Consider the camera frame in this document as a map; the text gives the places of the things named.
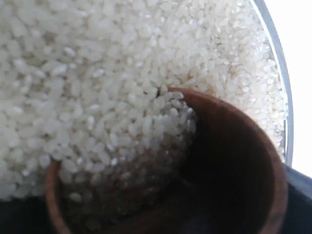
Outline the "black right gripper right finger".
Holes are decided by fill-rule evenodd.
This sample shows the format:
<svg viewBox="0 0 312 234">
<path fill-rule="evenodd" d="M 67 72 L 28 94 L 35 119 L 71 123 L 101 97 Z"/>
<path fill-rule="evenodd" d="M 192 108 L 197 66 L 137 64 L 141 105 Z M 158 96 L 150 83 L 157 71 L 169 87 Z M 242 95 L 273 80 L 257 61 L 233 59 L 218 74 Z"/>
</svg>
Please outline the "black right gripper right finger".
<svg viewBox="0 0 312 234">
<path fill-rule="evenodd" d="M 286 167 L 288 208 L 284 221 L 285 234 L 312 234 L 312 179 Z"/>
</svg>

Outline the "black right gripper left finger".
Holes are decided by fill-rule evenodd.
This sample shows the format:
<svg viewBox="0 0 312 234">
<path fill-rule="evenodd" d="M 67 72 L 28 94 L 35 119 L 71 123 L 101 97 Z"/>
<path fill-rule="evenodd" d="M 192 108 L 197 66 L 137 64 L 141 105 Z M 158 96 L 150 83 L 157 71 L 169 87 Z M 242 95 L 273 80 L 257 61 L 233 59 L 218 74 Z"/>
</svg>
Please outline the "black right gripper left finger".
<svg viewBox="0 0 312 234">
<path fill-rule="evenodd" d="M 53 228 L 41 198 L 0 203 L 1 234 L 51 234 Z"/>
</svg>

